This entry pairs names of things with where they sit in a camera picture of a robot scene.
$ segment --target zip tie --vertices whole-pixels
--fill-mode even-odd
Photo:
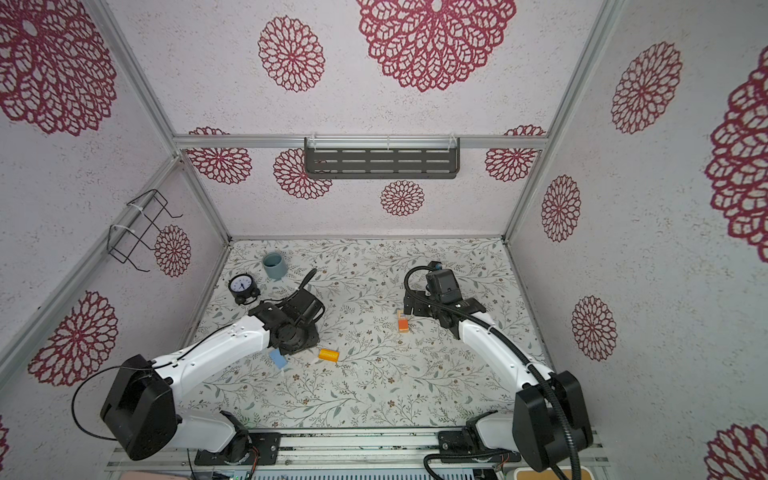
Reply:
[[[124,227],[123,225],[112,225],[112,228],[122,228],[123,230],[128,230],[129,232],[136,234],[136,230],[128,227]]]

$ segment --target blue block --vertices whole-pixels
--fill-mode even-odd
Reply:
[[[270,352],[270,357],[272,358],[272,361],[275,362],[278,370],[282,370],[284,366],[288,365],[288,360],[286,360],[286,357],[280,355],[278,349],[272,350]]]

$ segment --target black mounting plate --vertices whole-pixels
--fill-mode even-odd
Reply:
[[[253,446],[259,450],[259,461],[256,465],[275,465],[277,461],[277,453],[280,451],[280,433],[259,433],[249,432],[250,441]],[[227,465],[224,461],[224,457],[219,457],[215,453],[208,452],[207,450],[200,450],[194,458],[195,465],[206,467],[212,465]],[[249,452],[248,456],[240,463],[241,465],[253,464],[253,453]]]
[[[441,458],[440,462],[443,463],[467,463],[467,462],[482,462],[482,463],[501,463],[502,460],[507,458],[507,455],[492,455],[483,457],[482,453],[485,449],[478,449],[469,440],[467,432],[462,430],[447,430],[445,432],[438,432],[437,440],[440,446],[440,453],[446,455],[467,455],[475,454],[480,455],[478,458]],[[519,453],[513,452],[510,454],[507,462],[520,462],[522,457]]]

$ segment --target table surface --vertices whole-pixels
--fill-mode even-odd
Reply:
[[[272,251],[288,264],[280,281],[260,264]],[[436,320],[410,317],[410,332],[398,331],[403,276],[431,260],[453,269],[464,298],[477,298],[501,330],[546,363],[500,239],[245,240],[233,245],[195,340],[246,312],[227,289],[233,276],[250,273],[260,300],[279,299],[316,267],[308,290],[327,308],[319,345],[288,356],[283,371],[268,351],[248,356],[180,404],[230,411],[249,428],[463,425],[488,410],[510,411],[514,393]],[[423,290],[422,272],[411,285]],[[318,359],[319,348],[338,351],[339,361]]]

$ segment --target floral table covering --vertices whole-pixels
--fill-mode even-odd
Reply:
[[[272,251],[289,266],[280,281],[260,265]],[[195,340],[246,312],[227,289],[238,273],[256,279],[260,300],[279,299],[317,267],[310,291],[327,308],[317,324],[320,343],[288,356],[282,371],[266,351],[248,356],[180,404],[231,411],[250,428],[462,425],[480,412],[511,410],[514,394],[436,320],[411,317],[410,332],[398,331],[403,276],[430,260],[453,269],[463,296],[477,298],[505,333],[545,362],[499,239],[248,240],[233,245]],[[423,290],[423,272],[411,282]],[[318,359],[320,347],[338,351],[339,361]]]

